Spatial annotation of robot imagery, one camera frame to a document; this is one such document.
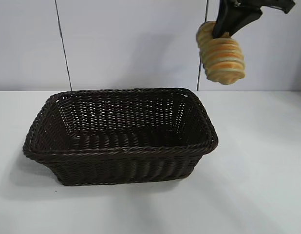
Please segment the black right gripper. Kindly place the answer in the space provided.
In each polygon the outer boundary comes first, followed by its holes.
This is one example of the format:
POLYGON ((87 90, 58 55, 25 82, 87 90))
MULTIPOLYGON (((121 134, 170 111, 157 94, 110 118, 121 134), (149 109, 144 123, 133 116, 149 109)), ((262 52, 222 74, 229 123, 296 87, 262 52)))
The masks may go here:
POLYGON ((224 33, 234 35, 262 16, 261 7, 278 9, 288 14, 294 6, 293 0, 221 0, 212 36, 216 39, 224 33))

